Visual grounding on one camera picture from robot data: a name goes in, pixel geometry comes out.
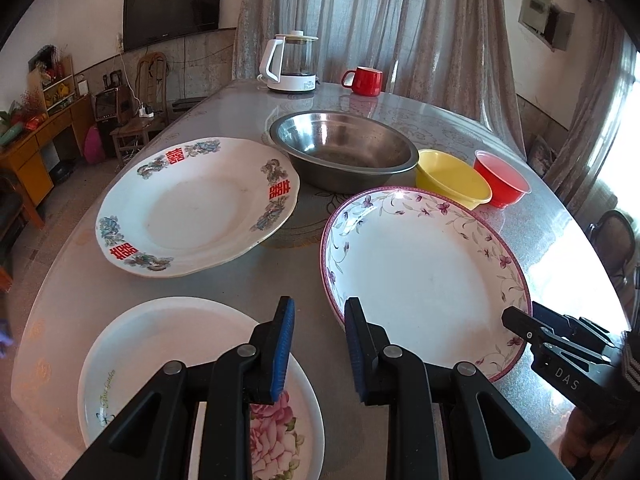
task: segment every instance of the kettle handle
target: kettle handle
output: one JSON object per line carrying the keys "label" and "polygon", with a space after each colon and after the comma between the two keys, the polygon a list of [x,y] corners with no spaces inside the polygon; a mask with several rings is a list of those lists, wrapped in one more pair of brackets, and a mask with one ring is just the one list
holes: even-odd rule
{"label": "kettle handle", "polygon": [[[262,77],[272,80],[273,82],[280,82],[280,69],[282,68],[282,45],[284,44],[284,40],[276,39],[269,40],[267,43],[267,48],[264,51],[264,55],[262,56],[262,61],[260,62],[260,74]],[[280,62],[277,63],[277,72],[278,75],[274,74],[269,67],[271,65],[271,61],[273,61],[273,57],[276,53],[276,49],[280,47]]]}

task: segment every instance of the stainless steel basin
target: stainless steel basin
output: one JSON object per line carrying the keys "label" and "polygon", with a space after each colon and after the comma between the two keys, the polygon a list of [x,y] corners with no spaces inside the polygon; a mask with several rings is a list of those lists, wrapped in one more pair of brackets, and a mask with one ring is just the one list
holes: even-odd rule
{"label": "stainless steel basin", "polygon": [[270,136],[313,186],[353,194],[411,170],[418,150],[385,124],[342,112],[302,112],[280,118]]}

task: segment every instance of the electric kettle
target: electric kettle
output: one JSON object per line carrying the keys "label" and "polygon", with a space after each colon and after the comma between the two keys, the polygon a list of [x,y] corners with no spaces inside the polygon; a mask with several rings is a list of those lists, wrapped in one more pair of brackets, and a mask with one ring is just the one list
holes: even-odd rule
{"label": "electric kettle", "polygon": [[316,88],[316,57],[313,46],[318,38],[302,30],[276,34],[262,55],[258,79],[280,92],[309,92]]}

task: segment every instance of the glossy table top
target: glossy table top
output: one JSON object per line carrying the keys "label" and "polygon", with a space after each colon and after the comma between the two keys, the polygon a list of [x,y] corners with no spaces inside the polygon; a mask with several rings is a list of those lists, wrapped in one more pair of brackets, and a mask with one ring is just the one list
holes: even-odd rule
{"label": "glossy table top", "polygon": [[[596,254],[558,199],[512,151],[513,141],[503,142],[474,121],[445,110],[390,94],[363,98],[332,84],[323,84],[310,96],[287,96],[255,81],[235,81],[171,124],[136,160],[200,137],[270,143],[266,132],[277,118],[311,109],[381,121],[418,148],[443,150],[469,163],[479,148],[505,158],[526,176],[532,193],[505,210],[484,205],[476,211],[512,249],[532,299],[564,314],[587,317],[612,332],[626,328]],[[412,186],[413,171],[393,177],[390,184]],[[100,197],[60,251],[33,305],[15,359],[14,401],[79,455],[83,445],[76,408],[78,378],[89,348],[113,319],[143,301],[199,296],[263,322],[271,318],[278,298],[288,295],[297,310],[292,353],[318,396],[324,420],[322,476],[384,478],[386,409],[358,402],[344,332],[332,314],[318,269],[322,228],[345,198],[303,184],[292,217],[260,246],[223,266],[150,280],[118,269],[103,257],[94,234]],[[572,406],[530,370],[530,362],[527,349],[496,385],[552,446]]]}

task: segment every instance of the gray curtain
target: gray curtain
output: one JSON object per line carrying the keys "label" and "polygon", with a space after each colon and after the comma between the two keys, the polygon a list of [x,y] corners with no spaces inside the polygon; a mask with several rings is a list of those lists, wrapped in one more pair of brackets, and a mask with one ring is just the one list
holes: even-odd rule
{"label": "gray curtain", "polygon": [[569,135],[545,175],[546,184],[574,216],[584,205],[618,133],[635,82],[637,50],[609,6],[594,0],[591,60]]}
{"label": "gray curtain", "polygon": [[242,0],[234,78],[253,78],[275,34],[318,36],[318,77],[384,71],[385,90],[447,108],[511,139],[524,140],[503,0]]}

